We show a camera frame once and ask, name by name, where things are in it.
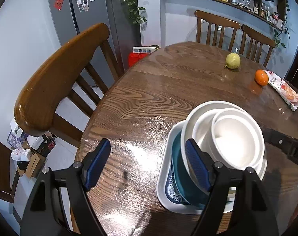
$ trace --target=red paper cutting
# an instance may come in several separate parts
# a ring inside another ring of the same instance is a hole
[[[55,0],[55,4],[54,4],[54,7],[60,11],[62,5],[63,5],[63,1],[64,0]]]

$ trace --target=orange fruit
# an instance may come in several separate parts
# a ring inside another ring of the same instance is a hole
[[[266,86],[268,84],[268,75],[264,70],[257,70],[255,73],[255,81],[262,86]]]

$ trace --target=silver screw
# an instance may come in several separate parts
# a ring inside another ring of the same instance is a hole
[[[216,161],[216,162],[215,162],[215,167],[216,167],[216,168],[219,169],[219,168],[222,168],[222,166],[223,166],[223,164],[222,164],[220,161]]]
[[[255,170],[254,170],[253,168],[251,168],[251,167],[248,167],[248,168],[247,168],[247,171],[248,171],[249,173],[251,173],[251,174],[255,172]]]
[[[76,161],[73,163],[73,167],[76,169],[79,168],[80,166],[81,166],[81,162],[79,162],[79,161]]]
[[[46,173],[49,172],[49,170],[50,170],[50,167],[45,167],[45,168],[42,169],[42,173],[46,174]]]

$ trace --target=red container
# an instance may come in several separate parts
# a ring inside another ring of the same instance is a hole
[[[128,66],[132,67],[136,62],[149,55],[148,53],[133,53],[131,52],[128,56]]]

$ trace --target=pink and white package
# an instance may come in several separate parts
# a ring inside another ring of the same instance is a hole
[[[298,108],[298,93],[296,93],[282,78],[272,71],[265,72],[268,75],[268,83],[278,92],[278,94],[290,106],[292,111]]]

